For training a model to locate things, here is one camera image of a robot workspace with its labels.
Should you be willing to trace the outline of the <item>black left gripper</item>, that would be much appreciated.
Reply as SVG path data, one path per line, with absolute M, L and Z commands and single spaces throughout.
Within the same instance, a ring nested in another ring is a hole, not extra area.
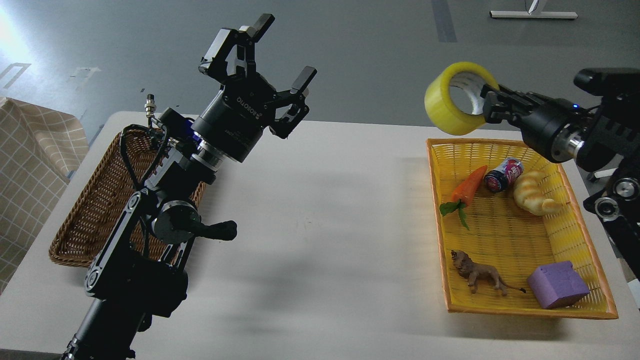
M 202 141 L 236 162 L 245 161 L 262 137 L 268 118 L 273 117 L 267 122 L 269 131 L 287 139 L 310 112 L 307 87 L 318 73 L 316 68 L 305 66 L 291 89 L 276 93 L 257 71 L 255 45 L 274 22 L 273 14 L 264 13 L 254 25 L 221 28 L 199 62 L 198 71 L 220 87 L 191 128 Z M 274 116 L 284 108 L 281 117 Z

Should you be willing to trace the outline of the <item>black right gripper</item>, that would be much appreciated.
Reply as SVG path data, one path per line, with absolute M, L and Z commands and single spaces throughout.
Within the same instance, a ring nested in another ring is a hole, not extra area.
M 485 123 L 502 123 L 504 104 L 510 122 L 520 130 L 524 143 L 549 162 L 575 160 L 586 143 L 586 129 L 593 115 L 572 101 L 512 91 L 502 84 L 483 85 L 480 96 L 484 100 L 501 101 L 483 104 Z

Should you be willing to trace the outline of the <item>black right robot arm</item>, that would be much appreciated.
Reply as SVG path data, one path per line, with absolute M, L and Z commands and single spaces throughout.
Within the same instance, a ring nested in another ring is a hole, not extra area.
M 570 160 L 588 173 L 621 160 L 601 191 L 583 201 L 595 214 L 627 265 L 638 276 L 640 73 L 628 67 L 591 67 L 574 76 L 574 85 L 600 98 L 584 108 L 564 98 L 521 92 L 503 85 L 482 87 L 483 116 L 490 124 L 506 121 L 524 143 L 549 162 Z

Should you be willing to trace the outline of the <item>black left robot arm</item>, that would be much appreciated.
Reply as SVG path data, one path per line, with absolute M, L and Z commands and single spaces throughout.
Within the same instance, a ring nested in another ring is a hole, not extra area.
M 190 196 L 215 181 L 225 159 L 244 162 L 265 129 L 286 139 L 309 113 L 315 68 L 306 66 L 282 91 L 257 70 L 255 46 L 274 21 L 264 13 L 253 25 L 219 30 L 198 70 L 220 89 L 195 119 L 171 108 L 156 115 L 148 94 L 147 126 L 122 130 L 119 153 L 134 192 L 87 269 L 84 291 L 93 303 L 62 360 L 134 359 L 135 335 L 186 299 L 195 239 L 237 236 L 235 221 L 204 224 Z

